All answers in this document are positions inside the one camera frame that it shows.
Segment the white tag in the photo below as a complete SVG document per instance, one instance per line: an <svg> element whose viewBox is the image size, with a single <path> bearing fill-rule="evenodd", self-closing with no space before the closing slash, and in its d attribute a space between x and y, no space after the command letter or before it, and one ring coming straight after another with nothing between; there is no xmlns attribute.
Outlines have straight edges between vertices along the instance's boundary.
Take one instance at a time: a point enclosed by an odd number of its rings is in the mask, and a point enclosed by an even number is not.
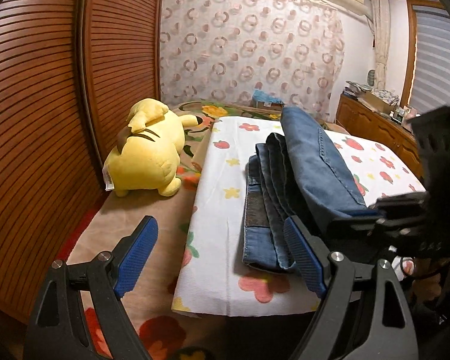
<svg viewBox="0 0 450 360"><path fill-rule="evenodd" d="M103 174L103 180L105 182L105 191L113 190L115 188L115 186L113 185L113 181L110 176L110 173L108 173L108 165L103 165L102 174Z"/></svg>

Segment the window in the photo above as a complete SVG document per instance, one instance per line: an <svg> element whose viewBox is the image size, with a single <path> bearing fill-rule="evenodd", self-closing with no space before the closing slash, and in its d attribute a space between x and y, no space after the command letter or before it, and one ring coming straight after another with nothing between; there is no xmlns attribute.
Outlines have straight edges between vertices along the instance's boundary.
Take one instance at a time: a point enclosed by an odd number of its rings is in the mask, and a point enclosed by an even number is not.
<svg viewBox="0 0 450 360"><path fill-rule="evenodd" d="M422 114L450 105L450 16L439 3L408 0L410 39L401 105Z"/></svg>

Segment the black cable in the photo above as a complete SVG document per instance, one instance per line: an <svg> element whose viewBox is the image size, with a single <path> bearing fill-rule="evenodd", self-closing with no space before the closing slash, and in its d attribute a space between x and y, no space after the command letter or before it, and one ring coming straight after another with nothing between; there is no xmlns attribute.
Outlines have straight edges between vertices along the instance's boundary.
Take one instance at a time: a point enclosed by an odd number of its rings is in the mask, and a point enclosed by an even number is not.
<svg viewBox="0 0 450 360"><path fill-rule="evenodd" d="M414 280L424 280L424 279L432 278L433 276L438 275L445 269L450 268L450 261L449 261L447 264L438 268L437 270L435 270L434 272L432 272L430 274L424 274L421 276L413 276L413 275L405 272L404 267L403 267L403 261L404 261L404 257L400 257L400 269L402 270L403 275L406 276L407 278L413 278Z"/></svg>

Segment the blue gripper pad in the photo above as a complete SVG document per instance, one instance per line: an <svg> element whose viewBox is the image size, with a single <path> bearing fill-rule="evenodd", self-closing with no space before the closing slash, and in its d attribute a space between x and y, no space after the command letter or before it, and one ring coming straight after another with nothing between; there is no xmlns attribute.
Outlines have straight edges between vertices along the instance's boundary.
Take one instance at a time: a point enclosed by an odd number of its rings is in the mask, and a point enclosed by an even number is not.
<svg viewBox="0 0 450 360"><path fill-rule="evenodd" d="M118 263L118 279L113 287L122 298L132 291L158 238L158 224L152 216L145 216L128 237L123 237L113 249Z"/></svg>
<svg viewBox="0 0 450 360"><path fill-rule="evenodd" d="M285 220L283 233L305 285L320 299L325 298L330 282L328 248L321 239L310 235L298 217L290 217Z"/></svg>

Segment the wooden dresser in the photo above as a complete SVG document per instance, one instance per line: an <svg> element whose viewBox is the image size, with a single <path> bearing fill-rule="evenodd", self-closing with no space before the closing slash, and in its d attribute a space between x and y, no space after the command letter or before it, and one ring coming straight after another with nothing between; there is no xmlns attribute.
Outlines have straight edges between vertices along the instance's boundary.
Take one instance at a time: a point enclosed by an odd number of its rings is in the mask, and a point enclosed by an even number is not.
<svg viewBox="0 0 450 360"><path fill-rule="evenodd" d="M386 145L418 179L423 175L415 139L403 127L344 95L340 97L335 122L351 135Z"/></svg>

